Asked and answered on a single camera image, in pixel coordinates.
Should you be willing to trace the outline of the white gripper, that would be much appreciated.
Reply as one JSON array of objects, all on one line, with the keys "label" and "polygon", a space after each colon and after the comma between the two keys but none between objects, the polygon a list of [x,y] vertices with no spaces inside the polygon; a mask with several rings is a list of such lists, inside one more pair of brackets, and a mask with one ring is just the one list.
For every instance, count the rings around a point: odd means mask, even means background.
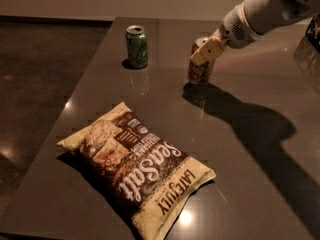
[{"label": "white gripper", "polygon": [[195,65],[202,65],[221,56],[226,46],[240,49],[261,38],[262,10],[241,3],[223,18],[213,33],[215,37],[199,38],[196,49],[191,55]]}]

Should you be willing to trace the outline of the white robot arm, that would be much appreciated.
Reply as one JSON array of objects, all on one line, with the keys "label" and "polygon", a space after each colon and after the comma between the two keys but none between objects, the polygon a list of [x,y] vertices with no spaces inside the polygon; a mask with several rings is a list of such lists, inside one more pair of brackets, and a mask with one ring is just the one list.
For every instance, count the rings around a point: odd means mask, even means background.
[{"label": "white robot arm", "polygon": [[245,0],[235,6],[217,30],[191,56],[196,65],[215,60],[227,46],[240,49],[266,33],[320,12],[320,0]]}]

